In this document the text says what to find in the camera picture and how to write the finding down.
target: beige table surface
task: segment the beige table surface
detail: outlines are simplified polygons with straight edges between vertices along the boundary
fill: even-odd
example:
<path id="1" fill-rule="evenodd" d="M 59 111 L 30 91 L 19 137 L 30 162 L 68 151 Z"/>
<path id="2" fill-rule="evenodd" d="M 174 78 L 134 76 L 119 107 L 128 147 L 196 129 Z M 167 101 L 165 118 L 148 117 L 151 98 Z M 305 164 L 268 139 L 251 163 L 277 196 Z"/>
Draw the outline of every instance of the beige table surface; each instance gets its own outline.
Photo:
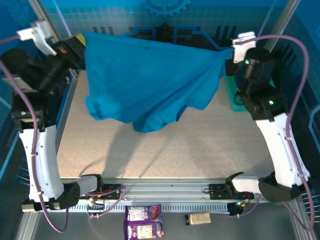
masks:
<path id="1" fill-rule="evenodd" d="M 243 171 L 270 174 L 265 140 L 247 112 L 231 110 L 224 80 L 205 110 L 188 108 L 160 131 L 135 132 L 131 123 L 94 120 L 84 99 L 82 71 L 58 150 L 61 177 L 209 177 Z"/>

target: purple snack package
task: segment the purple snack package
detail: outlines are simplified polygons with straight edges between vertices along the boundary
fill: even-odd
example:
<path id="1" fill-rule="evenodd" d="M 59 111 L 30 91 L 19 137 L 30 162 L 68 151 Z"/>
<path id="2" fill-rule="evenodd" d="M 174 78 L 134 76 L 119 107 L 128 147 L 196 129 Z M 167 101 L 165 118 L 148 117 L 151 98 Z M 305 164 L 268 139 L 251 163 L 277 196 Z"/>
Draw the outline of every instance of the purple snack package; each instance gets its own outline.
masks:
<path id="1" fill-rule="evenodd" d="M 158 239 L 164 237 L 161 205 L 126 206 L 124 239 Z"/>

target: blue cloth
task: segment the blue cloth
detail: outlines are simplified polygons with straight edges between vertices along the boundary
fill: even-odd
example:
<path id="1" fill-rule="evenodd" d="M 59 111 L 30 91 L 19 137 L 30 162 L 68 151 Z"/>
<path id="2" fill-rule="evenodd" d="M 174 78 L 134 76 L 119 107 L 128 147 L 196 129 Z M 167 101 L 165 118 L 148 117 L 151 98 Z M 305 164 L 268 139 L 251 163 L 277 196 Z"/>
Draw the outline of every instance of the blue cloth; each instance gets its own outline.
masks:
<path id="1" fill-rule="evenodd" d="M 225 74 L 232 49 L 211 51 L 138 38 L 84 33 L 89 114 L 133 122 L 148 133 L 203 110 Z"/>

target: small package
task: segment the small package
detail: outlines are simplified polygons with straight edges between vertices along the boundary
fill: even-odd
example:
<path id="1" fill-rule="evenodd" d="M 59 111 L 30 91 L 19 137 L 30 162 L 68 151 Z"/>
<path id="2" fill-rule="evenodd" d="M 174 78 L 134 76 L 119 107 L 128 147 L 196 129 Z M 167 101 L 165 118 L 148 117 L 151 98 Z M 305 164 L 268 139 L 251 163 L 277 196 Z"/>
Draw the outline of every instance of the small package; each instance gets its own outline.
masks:
<path id="1" fill-rule="evenodd" d="M 124 239 L 158 239 L 164 237 L 161 205 L 126 206 Z"/>

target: speckled tabletop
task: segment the speckled tabletop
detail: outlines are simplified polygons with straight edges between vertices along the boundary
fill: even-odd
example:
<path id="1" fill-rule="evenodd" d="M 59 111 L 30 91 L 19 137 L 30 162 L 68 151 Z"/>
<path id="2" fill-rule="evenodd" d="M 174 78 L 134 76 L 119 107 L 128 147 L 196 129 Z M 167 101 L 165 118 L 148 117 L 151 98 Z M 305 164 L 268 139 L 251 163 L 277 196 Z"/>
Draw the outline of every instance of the speckled tabletop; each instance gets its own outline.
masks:
<path id="1" fill-rule="evenodd" d="M 270 174 L 272 160 L 247 112 L 231 110 L 224 79 L 203 111 L 188 108 L 179 122 L 147 134 L 131 123 L 94 120 L 84 99 L 82 71 L 58 150 L 61 177 L 227 177 L 243 171 Z"/>

